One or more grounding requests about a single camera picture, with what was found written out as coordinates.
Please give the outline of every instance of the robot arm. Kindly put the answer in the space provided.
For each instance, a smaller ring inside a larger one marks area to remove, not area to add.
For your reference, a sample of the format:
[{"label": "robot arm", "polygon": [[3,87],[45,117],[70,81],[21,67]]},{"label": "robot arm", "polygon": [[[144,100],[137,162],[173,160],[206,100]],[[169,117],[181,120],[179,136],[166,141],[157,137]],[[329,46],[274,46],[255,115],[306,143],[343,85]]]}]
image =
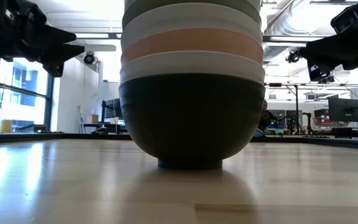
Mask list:
[{"label": "robot arm", "polygon": [[308,42],[306,47],[292,50],[287,57],[290,63],[307,59],[312,81],[327,77],[338,65],[345,70],[358,67],[358,3],[332,19],[331,26],[336,35]]},{"label": "robot arm", "polygon": [[0,0],[0,58],[11,62],[25,57],[39,62],[54,77],[61,77],[66,60],[84,47],[66,44],[76,35],[47,25],[39,7],[26,0]]}]

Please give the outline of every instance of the wooden table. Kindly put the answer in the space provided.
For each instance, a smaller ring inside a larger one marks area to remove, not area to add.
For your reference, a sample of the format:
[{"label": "wooden table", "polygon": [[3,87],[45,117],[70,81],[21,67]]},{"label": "wooden table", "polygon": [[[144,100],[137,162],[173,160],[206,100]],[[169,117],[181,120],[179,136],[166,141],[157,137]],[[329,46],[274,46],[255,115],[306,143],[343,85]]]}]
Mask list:
[{"label": "wooden table", "polygon": [[358,223],[358,149],[252,143],[180,171],[132,141],[2,144],[0,223]]}]

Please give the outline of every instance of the bowl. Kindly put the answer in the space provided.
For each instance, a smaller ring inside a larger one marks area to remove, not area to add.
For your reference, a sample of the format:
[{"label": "bowl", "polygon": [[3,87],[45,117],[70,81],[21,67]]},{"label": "bowl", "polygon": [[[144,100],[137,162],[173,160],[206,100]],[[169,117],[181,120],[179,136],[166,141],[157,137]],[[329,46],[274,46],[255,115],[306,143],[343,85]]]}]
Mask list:
[{"label": "bowl", "polygon": [[262,64],[264,56],[262,45],[248,35],[223,29],[192,28],[143,38],[123,51],[121,64],[147,55],[185,50],[224,52],[249,58],[259,64]]},{"label": "bowl", "polygon": [[[201,54],[215,54],[227,59],[214,61],[216,71],[200,67],[196,73],[190,66],[173,68],[174,73],[161,73],[157,66],[162,64],[158,55],[138,58],[133,61],[137,64],[128,63],[121,70],[121,75],[127,78],[119,87],[127,130],[143,151],[158,158],[159,166],[176,169],[221,167],[223,159],[242,150],[254,135],[265,96],[265,87],[255,78],[264,76],[264,72],[249,66],[243,68],[242,73],[228,75],[224,68],[229,68],[232,62],[227,62],[234,58],[229,54],[169,52],[161,55],[170,57],[170,54],[180,56],[182,63],[191,54],[196,58]],[[260,67],[249,59],[240,59],[244,66],[248,63]],[[151,73],[145,63],[154,64],[159,74]],[[169,72],[168,68],[162,67],[162,70]],[[134,72],[143,70],[148,72],[144,75]]]},{"label": "bowl", "polygon": [[164,6],[184,3],[206,3],[230,7],[250,16],[259,27],[262,25],[262,20],[259,15],[260,7],[254,7],[255,5],[259,5],[260,1],[256,0],[252,0],[252,3],[245,0],[131,0],[125,2],[122,28],[125,29],[132,20],[148,11]]},{"label": "bowl", "polygon": [[217,4],[184,3],[153,9],[134,19],[122,32],[121,49],[150,35],[187,28],[233,30],[262,43],[260,26],[246,14]]},{"label": "bowl", "polygon": [[264,84],[265,70],[256,62],[233,54],[184,51],[149,55],[121,68],[121,83],[152,75],[206,73],[245,78]]}]

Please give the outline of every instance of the bowl base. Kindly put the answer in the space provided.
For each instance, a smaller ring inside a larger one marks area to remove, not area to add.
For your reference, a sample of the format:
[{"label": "bowl base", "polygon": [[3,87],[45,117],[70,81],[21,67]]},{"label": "bowl base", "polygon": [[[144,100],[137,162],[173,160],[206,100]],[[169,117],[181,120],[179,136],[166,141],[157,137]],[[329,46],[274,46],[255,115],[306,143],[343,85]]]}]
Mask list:
[{"label": "bowl base", "polygon": [[158,166],[168,169],[188,169],[188,170],[200,170],[200,169],[218,169],[222,168],[223,161],[214,162],[197,162],[192,163],[188,161],[163,161],[158,160]]}]

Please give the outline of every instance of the cable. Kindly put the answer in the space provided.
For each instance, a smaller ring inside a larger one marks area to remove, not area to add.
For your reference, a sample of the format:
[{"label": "cable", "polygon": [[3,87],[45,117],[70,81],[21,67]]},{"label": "cable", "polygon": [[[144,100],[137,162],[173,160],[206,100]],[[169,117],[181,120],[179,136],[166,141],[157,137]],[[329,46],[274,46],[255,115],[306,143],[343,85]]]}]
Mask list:
[{"label": "cable", "polygon": [[85,70],[86,70],[86,65],[84,65],[84,76],[82,82],[82,102],[84,102],[84,96],[85,96]]},{"label": "cable", "polygon": [[349,92],[353,93],[353,95],[355,95],[355,96],[358,98],[358,95],[355,94],[350,88],[348,88],[347,86],[345,86],[345,83],[341,83],[341,81],[340,81],[339,79],[337,79],[337,78],[335,77],[335,75],[333,75],[333,77],[334,77],[341,85],[343,85],[347,90],[349,90]]},{"label": "cable", "polygon": [[97,97],[96,102],[99,102],[100,100],[100,95],[98,94],[98,89],[99,89],[99,63],[96,64],[96,83],[95,83],[95,89],[94,89],[94,94],[91,96],[91,99],[94,100],[95,97]]}]

